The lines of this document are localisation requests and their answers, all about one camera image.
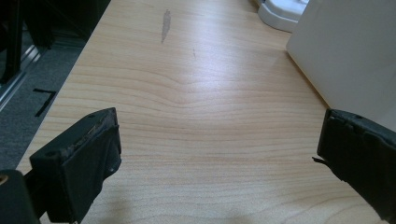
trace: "white object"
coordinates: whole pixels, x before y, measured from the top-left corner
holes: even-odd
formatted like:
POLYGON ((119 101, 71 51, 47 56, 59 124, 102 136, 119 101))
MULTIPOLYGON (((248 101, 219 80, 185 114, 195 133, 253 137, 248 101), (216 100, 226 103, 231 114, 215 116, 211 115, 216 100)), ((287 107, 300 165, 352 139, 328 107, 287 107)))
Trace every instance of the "white object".
POLYGON ((259 16, 266 24, 292 32, 309 0, 266 0, 261 3, 259 16))
POLYGON ((287 50, 330 107, 396 132, 396 1, 311 0, 287 50))

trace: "scratch mark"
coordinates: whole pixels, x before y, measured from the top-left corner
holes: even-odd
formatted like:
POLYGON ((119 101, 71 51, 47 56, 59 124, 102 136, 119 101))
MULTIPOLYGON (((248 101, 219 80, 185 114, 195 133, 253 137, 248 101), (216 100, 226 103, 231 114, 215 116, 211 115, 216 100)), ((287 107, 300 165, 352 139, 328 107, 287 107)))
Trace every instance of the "scratch mark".
POLYGON ((165 14, 163 14, 163 41, 165 40, 166 36, 168 35, 169 29, 171 28, 171 12, 166 9, 165 14))

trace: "gray carpet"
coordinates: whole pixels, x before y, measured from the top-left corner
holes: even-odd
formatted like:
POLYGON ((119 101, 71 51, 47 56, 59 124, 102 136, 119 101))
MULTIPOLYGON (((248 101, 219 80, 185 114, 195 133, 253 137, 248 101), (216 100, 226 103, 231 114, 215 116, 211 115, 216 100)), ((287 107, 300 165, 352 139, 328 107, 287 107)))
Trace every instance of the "gray carpet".
POLYGON ((58 93, 83 45, 74 37, 59 36, 27 69, 20 88, 0 112, 0 170, 15 169, 19 164, 54 99, 50 93, 58 93))

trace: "white plastic base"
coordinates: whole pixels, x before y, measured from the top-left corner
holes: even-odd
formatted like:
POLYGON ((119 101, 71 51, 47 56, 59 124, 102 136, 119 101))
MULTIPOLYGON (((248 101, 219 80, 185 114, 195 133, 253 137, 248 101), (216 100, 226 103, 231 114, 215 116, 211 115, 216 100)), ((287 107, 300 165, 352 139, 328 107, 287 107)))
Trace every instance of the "white plastic base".
POLYGON ((278 29, 292 32, 303 14, 307 0, 266 0, 260 5, 263 22, 278 29))

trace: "wooden desk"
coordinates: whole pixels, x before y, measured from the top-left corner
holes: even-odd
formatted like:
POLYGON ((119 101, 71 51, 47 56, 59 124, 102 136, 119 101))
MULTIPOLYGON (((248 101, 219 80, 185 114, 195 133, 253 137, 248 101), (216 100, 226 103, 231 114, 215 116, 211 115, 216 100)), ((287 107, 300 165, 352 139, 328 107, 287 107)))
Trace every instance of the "wooden desk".
POLYGON ((325 104, 285 51, 290 34, 257 9, 113 0, 19 169, 78 119, 115 106, 123 162, 84 223, 378 223, 312 162, 325 104))

